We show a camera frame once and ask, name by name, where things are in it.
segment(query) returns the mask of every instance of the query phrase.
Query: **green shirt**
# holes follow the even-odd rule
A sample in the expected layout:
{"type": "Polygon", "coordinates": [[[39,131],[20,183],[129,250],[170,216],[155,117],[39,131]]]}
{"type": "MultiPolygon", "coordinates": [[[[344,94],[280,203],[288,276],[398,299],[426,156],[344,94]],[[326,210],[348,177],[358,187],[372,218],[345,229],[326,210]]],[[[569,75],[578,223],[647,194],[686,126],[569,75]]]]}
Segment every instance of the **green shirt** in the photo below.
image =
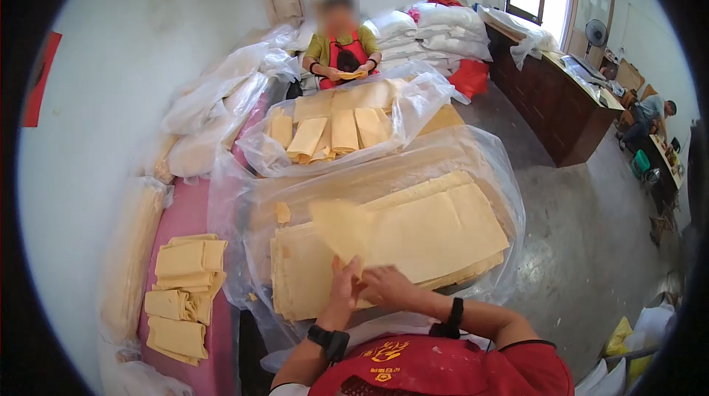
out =
{"type": "MultiPolygon", "coordinates": [[[[357,36],[364,47],[364,53],[371,56],[372,53],[380,52],[377,45],[377,38],[365,26],[357,29],[357,36]]],[[[352,35],[335,38],[341,45],[352,44],[352,35]]],[[[313,58],[320,65],[330,66],[330,37],[313,35],[311,43],[306,50],[306,58],[313,58]]]]}

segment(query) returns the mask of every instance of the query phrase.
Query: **red paper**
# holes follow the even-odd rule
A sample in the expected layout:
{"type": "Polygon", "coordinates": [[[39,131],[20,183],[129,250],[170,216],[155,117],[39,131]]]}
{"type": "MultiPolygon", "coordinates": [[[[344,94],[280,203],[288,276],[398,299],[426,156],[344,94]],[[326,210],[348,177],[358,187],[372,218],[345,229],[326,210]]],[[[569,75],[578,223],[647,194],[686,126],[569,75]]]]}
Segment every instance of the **red paper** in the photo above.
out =
{"type": "Polygon", "coordinates": [[[42,97],[44,96],[44,88],[47,85],[47,76],[49,68],[52,66],[54,55],[59,47],[59,41],[62,36],[57,32],[49,32],[47,37],[47,45],[42,53],[42,64],[35,78],[34,87],[30,92],[25,107],[25,114],[22,118],[23,127],[37,127],[40,120],[40,108],[42,107],[42,97]]]}

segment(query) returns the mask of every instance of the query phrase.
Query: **wristband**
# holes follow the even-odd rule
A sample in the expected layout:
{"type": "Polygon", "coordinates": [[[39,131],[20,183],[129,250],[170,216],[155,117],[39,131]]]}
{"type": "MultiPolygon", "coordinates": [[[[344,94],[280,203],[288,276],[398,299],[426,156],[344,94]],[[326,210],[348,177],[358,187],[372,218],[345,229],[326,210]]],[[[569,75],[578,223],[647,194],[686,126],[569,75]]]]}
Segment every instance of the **wristband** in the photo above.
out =
{"type": "Polygon", "coordinates": [[[453,308],[450,310],[450,316],[445,324],[438,322],[431,326],[428,335],[437,338],[460,338],[460,323],[463,321],[463,299],[460,297],[453,298],[453,308]]]}
{"type": "Polygon", "coordinates": [[[344,331],[328,331],[318,325],[308,330],[308,339],[323,347],[325,357],[331,363],[340,362],[345,356],[350,335],[344,331]]]}

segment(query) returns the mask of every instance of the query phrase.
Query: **wooden desk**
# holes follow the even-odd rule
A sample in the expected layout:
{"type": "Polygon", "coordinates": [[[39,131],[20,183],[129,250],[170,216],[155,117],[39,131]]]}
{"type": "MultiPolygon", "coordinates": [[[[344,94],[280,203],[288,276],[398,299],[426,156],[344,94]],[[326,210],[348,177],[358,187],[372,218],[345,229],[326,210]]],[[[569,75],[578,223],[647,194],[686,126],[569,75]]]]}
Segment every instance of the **wooden desk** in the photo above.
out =
{"type": "Polygon", "coordinates": [[[679,190],[679,188],[682,187],[682,183],[684,182],[684,176],[679,174],[679,167],[682,166],[682,162],[679,160],[679,154],[672,150],[672,152],[674,152],[674,157],[677,160],[677,165],[672,166],[667,160],[667,156],[665,156],[664,150],[662,150],[662,138],[658,135],[650,135],[650,141],[654,144],[655,148],[657,148],[657,151],[660,153],[660,157],[664,161],[667,170],[672,176],[672,181],[674,182],[675,187],[677,187],[677,190],[679,190]]]}
{"type": "Polygon", "coordinates": [[[594,99],[588,87],[564,71],[561,55],[545,52],[527,56],[520,72],[510,47],[512,35],[487,25],[490,37],[490,77],[517,108],[558,167],[588,161],[614,119],[625,111],[607,90],[594,99]]]}

